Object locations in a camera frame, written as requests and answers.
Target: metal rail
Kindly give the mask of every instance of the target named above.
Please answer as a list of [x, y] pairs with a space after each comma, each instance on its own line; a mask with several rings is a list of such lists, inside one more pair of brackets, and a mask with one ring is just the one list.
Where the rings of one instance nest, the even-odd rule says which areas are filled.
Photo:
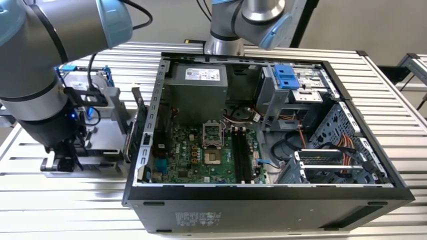
[[[93, 66], [108, 65], [121, 100], [136, 107], [130, 88], [150, 100], [161, 52], [202, 52], [198, 44], [129, 42], [101, 52]], [[368, 57], [355, 51], [245, 47], [248, 57], [325, 60], [384, 148], [415, 201], [351, 232], [212, 233], [153, 236], [134, 212], [121, 207], [122, 178], [45, 178], [38, 172], [44, 148], [17, 126], [0, 147], [0, 238], [8, 239], [376, 239], [427, 237], [427, 122]], [[89, 58], [73, 62], [86, 65]]]

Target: blue robot arm cap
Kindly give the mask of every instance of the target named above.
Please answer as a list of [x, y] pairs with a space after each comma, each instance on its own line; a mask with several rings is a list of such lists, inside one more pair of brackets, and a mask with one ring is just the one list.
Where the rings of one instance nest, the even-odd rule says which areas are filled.
[[125, 4], [118, 0], [96, 0], [96, 4], [108, 48], [113, 48], [132, 37], [130, 15]]
[[24, 2], [20, 0], [0, 0], [0, 46], [10, 40], [21, 29], [24, 22]]
[[267, 35], [259, 43], [259, 47], [265, 50], [272, 50], [283, 42], [287, 35], [288, 26], [292, 20], [289, 13], [284, 14], [275, 25], [271, 27]]

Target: case label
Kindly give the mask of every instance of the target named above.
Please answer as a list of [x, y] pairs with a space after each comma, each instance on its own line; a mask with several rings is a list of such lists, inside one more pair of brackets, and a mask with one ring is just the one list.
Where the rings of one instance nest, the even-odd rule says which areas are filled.
[[217, 226], [220, 224], [220, 212], [176, 212], [176, 224], [178, 226]]

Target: power supply label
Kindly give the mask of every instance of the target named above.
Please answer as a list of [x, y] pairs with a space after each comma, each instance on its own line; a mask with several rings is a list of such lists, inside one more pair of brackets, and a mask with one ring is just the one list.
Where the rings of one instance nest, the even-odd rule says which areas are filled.
[[220, 70], [205, 68], [188, 68], [185, 70], [185, 80], [220, 81]]

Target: electronic component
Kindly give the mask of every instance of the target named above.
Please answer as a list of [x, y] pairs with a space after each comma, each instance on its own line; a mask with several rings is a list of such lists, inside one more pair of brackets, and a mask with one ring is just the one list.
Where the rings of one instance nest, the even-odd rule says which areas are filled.
[[154, 172], [152, 174], [152, 177], [150, 177], [150, 181], [153, 183], [161, 183], [161, 176], [162, 176], [162, 173], [161, 172]]
[[204, 150], [204, 164], [221, 164], [221, 151], [217, 149]]
[[188, 171], [177, 171], [178, 178], [188, 178]]
[[158, 158], [153, 162], [154, 170], [158, 173], [168, 174], [168, 160]]
[[213, 121], [208, 121], [202, 124], [201, 132], [202, 147], [215, 146], [221, 148], [224, 145], [223, 142], [223, 129], [221, 124]]

